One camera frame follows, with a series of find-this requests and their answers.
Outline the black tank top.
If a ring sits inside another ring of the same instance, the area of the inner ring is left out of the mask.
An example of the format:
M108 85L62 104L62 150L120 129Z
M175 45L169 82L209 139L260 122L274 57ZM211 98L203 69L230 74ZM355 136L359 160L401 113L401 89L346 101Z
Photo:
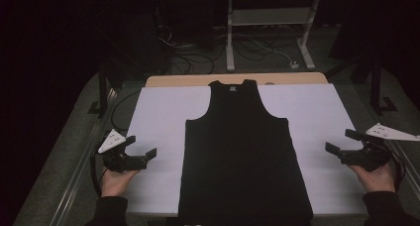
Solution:
M257 83L210 83L206 113L185 123L178 217L200 226L310 226L313 211L288 120Z

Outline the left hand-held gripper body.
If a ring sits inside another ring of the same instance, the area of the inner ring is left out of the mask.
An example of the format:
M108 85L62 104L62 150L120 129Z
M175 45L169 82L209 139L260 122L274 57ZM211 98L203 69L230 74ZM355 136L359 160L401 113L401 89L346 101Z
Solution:
M105 135L97 151L103 157L104 167L116 172L145 170L148 164L146 156L131 157L126 154L128 146L123 147L126 138L114 129Z

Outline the person's right hand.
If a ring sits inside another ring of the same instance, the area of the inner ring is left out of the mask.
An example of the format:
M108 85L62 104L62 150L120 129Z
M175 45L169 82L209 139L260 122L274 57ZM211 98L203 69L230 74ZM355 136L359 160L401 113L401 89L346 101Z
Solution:
M389 165L384 165L373 171L366 171L359 166L350 166L350 169L357 175L366 192L396 191L393 172Z

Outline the metal floor rail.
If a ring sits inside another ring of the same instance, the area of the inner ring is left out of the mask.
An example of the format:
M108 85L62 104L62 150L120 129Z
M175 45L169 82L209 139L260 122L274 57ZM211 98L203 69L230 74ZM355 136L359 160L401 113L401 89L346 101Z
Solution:
M104 134L107 121L110 118L110 108L114 105L117 97L118 93L111 88L104 93L100 93L99 101L92 104L93 112L96 112L98 117L88 131L88 139L84 140L81 145L82 155L65 188L59 205L52 217L50 226L64 226L84 178L90 175L90 157L94 153L99 139Z
M394 157L405 172L405 179L416 198L420 200L420 171L415 168L413 162L409 159L410 155L405 150L407 143L414 143L417 147L420 147L420 135L406 133L380 123L377 123L374 127L377 136L384 139L393 151Z

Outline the white table mat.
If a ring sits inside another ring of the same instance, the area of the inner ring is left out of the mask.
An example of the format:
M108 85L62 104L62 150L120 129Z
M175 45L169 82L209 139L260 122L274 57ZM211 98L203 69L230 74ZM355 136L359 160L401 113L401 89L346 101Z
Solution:
M297 160L316 216L362 215L364 190L355 174L325 151L332 143L358 150L362 144L345 136L353 127L332 84L261 85L266 110L289 122ZM157 157L135 176L126 195L128 212L142 216L175 216L182 172L185 121L204 115L208 86L145 87L140 93L128 134L136 138L127 153L157 149Z

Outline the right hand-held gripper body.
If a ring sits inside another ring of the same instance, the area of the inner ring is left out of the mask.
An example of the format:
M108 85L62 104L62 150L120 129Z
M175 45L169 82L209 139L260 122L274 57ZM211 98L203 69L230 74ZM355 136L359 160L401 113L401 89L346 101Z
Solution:
M360 150L341 150L340 161L343 165L359 166L366 171L373 171L384 166L391 160L392 152L385 145L384 139L379 138L372 126L363 133L360 141L363 147Z

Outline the white metal desk frame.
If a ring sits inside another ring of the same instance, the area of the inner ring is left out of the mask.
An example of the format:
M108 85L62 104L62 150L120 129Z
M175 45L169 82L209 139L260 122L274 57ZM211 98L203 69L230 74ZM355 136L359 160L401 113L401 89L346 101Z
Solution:
M312 0L312 4L308 7L235 10L233 8L233 0L229 0L226 44L227 71L233 72L235 70L233 28L269 25L303 25L303 34L296 40L296 44L306 68L314 70L315 63L306 47L306 43L314 23L319 3L320 0Z

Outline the person's left hand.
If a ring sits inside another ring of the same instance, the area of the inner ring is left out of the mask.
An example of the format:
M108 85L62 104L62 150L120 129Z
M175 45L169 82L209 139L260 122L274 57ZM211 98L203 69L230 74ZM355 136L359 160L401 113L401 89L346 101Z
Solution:
M102 177L102 197L122 196L138 170L116 172L105 170Z

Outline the black metal stand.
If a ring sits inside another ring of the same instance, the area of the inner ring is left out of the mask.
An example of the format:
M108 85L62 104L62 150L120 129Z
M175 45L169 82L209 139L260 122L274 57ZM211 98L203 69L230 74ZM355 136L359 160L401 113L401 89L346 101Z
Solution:
M121 88L123 71L112 61L103 61L98 66L99 100L91 104L88 113L102 118L108 109L108 97L112 89Z
M326 71L324 75L330 79L351 66L355 68L350 77L351 83L363 84L370 77L369 104L377 115L381 116L383 112L397 110L389 97L380 95L382 65L377 55L368 53L357 55Z

